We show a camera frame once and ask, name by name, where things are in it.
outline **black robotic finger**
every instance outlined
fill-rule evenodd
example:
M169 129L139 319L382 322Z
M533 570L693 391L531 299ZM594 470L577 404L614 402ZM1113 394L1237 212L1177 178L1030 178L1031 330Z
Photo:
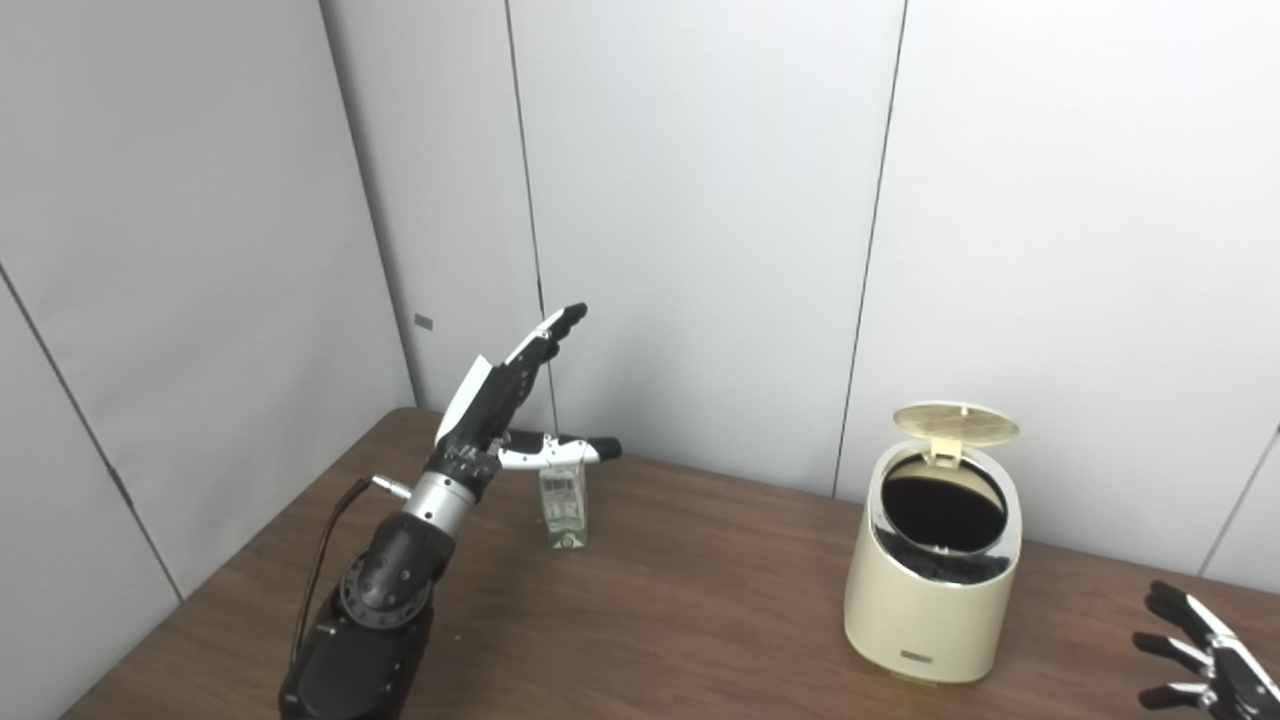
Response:
M548 355L557 355L559 343L545 337L535 337L526 342L512 357L507 359L506 368L520 372L538 372L538 368L547 361Z
M1134 633L1133 644L1143 652L1167 657L1197 675L1212 674L1213 659L1181 641L1153 633Z
M1142 691L1138 693L1138 702L1147 710L1199 707L1207 691L1208 685L1204 683L1169 683Z
M559 318L552 323L547 332L550 333L552 340L564 340L568 334L570 328L576 325L579 320L586 316L586 302L577 302L570 305L559 311Z
M503 448L509 452L520 452L521 455L536 455L543 451L545 442L547 436L544 433L512 430L508 428L507 442L503 443Z
M1208 648L1215 634L1230 633L1230 628L1199 601L1169 583L1152 582L1146 603L1147 610L1181 628L1187 637L1201 648Z

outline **robot finger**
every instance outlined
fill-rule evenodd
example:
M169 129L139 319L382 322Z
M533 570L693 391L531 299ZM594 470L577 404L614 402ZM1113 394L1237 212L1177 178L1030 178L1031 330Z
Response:
M576 325L579 320L586 316L586 302L577 302L567 307L562 307L556 311L550 318L538 325L538 329L547 331L552 340L559 341L564 340L568 334L570 328Z
M1183 641L1153 633L1134 633L1133 644L1143 652L1167 657L1197 675L1213 676L1213 659Z
M1147 594L1147 610L1181 628L1202 650L1208 650L1215 635L1231 635L1231 629L1210 612L1198 600L1183 591L1155 580Z
M1147 710L1169 707L1201 707L1208 685L1204 683L1169 683L1138 693L1138 702Z
M1242 720L1225 703L1217 701L1206 705L1204 710L1210 714L1210 717L1213 717L1213 720Z

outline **wooden table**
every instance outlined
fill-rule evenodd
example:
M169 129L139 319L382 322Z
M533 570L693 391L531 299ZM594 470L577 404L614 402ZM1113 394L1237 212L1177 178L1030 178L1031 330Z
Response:
M358 477L416 482L436 421L389 414L65 717L278 717L324 519ZM634 456L588 474L591 537L579 551L548 547L530 474L490 486L438 591L406 720L1151 717L1140 688L1190 679L1129 643L1135 629L1169 630L1142 607L1157 577L1198 594L1280 671L1280 597L1029 544L992 674L905 682L844 635L858 505ZM356 502L320 594L398 505L376 489Z

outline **wall seam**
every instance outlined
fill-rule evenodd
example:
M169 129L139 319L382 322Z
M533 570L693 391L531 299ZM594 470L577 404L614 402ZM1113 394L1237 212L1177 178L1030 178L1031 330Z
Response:
M399 292L399 283L392 272L390 241L388 240L387 223L383 222L381 204L378 201L378 182L370 168L372 152L369 151L369 142L365 140L364 126L360 123L360 113L355 100L348 68L351 63L347 51L337 29L338 23L333 19L328 3L317 0L320 6L320 22L324 26L325 40L329 42L329 59L333 61L334 77L338 79L338 95L342 99L342 110L347 117L347 133L351 136L352 150L356 154L356 168L360 173L360 188L365 193L365 208L369 210L369 222L374 228L374 245L378 247L378 258L383 265L383 277L387 281L387 295L392 305L392 315L396 318L396 332L401 340L401 354L404 356L404 369L408 373L408 384L413 392L413 401L419 407L426 407L426 391L421 387L422 379L417 377L413 363L410 359L410 333L415 332L416 324L411 307L401 307L396 301L403 297Z
M178 583L173 579L173 573L169 571L169 565L165 564L164 557L160 555L160 548L156 547L155 541L151 539L151 533L147 530L146 524L142 521L142 515L138 514L138 509L133 503L129 488L124 487L124 479L120 478L120 473L116 471L115 465L113 465L108 459L106 450L102 448L102 443L97 439L97 433L93 432L93 428L88 423L88 418L84 416L84 411L81 409L79 401L76 400L76 395L72 392L70 384L67 382L67 377L63 375L61 368L58 365L58 361L54 360L54 354L49 350L49 345L45 342L45 337L40 333L40 328L36 327L36 320L27 310L27 305L22 301L22 296L18 295L18 288L14 284L13 278L9 277L9 272L5 269L3 261L0 261L0 281L4 281L5 287L9 290L9 295L13 296L13 301L18 305L18 311L22 314L22 319L26 320L27 328L36 338L36 345L40 346L40 351L45 355L45 361L49 363L49 368L54 372L54 377L58 378L58 384L63 388L63 393L67 395L67 400L70 402L72 410L76 413L76 418L79 420L81 427L84 428L84 433L93 445L93 450L97 451L97 457L101 460L102 466L106 468L106 473L110 475L111 483L115 484L116 492L120 493L120 498L124 501L124 506L129 509L129 514L133 515L133 521L138 524L138 530L142 532L142 538L147 542L147 547L151 548L151 555L160 565L160 570L164 573L165 580L169 582L169 588L173 589L173 594L178 598L179 605L186 602L186 598L182 596L182 591L178 589Z
M854 320L854 348L849 356L849 382L845 384L845 413L840 420L840 442L836 446L836 470L831 478L831 497L840 486L840 462L845 457L845 433L849 429L849 401L854 395L854 366L858 363L858 341L861 338L863 311L867 307L867 286L870 282L872 251L876 247L876 222L879 219L881 190L884 184L884 159L888 156L888 135L893 124L893 101L897 97L897 73L902 64L902 40L906 37L906 10L910 0L902 0L902 22L897 28L897 54L893 56L893 81L890 83L888 110L884 113L884 141L881 145L879 172L876 176L876 200L872 204L872 225L867 237L867 259L863 263L863 287L858 296L858 318Z

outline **robotic arm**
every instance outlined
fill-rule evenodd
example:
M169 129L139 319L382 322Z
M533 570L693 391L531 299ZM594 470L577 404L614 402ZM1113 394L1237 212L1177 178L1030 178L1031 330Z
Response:
M585 315L582 304L559 310L502 365L476 359L444 413L415 488L374 478L404 506L383 520L316 614L280 688L282 717L398 717L430 638L435 584L463 519L498 470L579 465L622 454L614 438L557 438L507 427L538 369Z
M1143 691L1138 696L1143 707L1196 707L1216 720L1280 720L1280 689L1217 615L1194 597L1160 580L1151 584L1147 609L1178 625L1194 644L1134 633L1134 646L1176 661L1202 682L1169 683Z

